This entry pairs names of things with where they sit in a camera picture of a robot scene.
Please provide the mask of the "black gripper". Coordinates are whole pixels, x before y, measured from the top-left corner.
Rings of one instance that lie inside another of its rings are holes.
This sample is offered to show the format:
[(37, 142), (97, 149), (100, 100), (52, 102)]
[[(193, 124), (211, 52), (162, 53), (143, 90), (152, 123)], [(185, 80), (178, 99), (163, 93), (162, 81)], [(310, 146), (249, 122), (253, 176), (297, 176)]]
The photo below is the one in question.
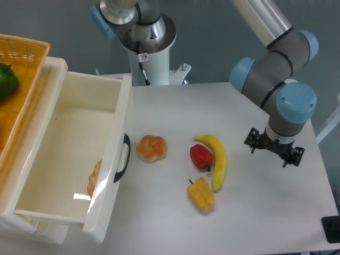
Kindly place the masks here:
[(279, 155), (284, 161), (282, 167), (286, 167), (287, 165), (298, 167), (305, 152), (305, 149), (302, 147), (293, 148), (293, 142), (286, 144), (280, 143), (279, 139), (272, 140), (266, 132), (260, 134), (260, 132), (253, 127), (246, 137), (244, 144), (251, 148), (251, 154), (254, 154), (256, 149), (265, 149)]

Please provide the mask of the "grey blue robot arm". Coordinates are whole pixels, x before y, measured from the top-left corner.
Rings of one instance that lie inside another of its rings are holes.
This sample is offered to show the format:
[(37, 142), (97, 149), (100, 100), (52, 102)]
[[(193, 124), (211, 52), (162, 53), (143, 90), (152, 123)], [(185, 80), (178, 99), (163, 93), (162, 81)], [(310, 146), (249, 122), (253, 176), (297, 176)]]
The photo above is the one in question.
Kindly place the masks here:
[[(269, 115), (265, 130), (251, 129), (245, 144), (277, 154), (285, 165), (298, 166), (304, 149), (293, 143), (311, 118), (317, 98), (307, 84), (288, 79), (315, 57), (318, 41), (306, 30), (296, 31), (272, 1), (233, 4), (268, 50), (258, 61), (239, 60), (229, 75), (231, 85)], [(135, 86), (183, 83), (189, 67), (169, 69), (176, 27), (160, 11), (158, 1), (100, 1), (90, 14), (104, 36), (118, 37), (127, 50)]]

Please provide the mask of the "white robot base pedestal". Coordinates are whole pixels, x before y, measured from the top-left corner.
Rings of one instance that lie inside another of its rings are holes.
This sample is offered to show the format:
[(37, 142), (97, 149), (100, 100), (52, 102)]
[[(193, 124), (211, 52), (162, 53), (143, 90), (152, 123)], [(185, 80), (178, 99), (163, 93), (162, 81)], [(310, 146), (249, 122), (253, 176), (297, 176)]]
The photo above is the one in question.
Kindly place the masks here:
[(169, 16), (162, 13), (153, 24), (135, 23), (120, 32), (115, 32), (96, 9), (91, 11), (91, 17), (105, 37), (117, 37), (127, 51), (134, 86), (187, 83), (191, 65), (182, 63), (176, 70), (169, 67), (170, 48), (176, 40), (176, 27)]

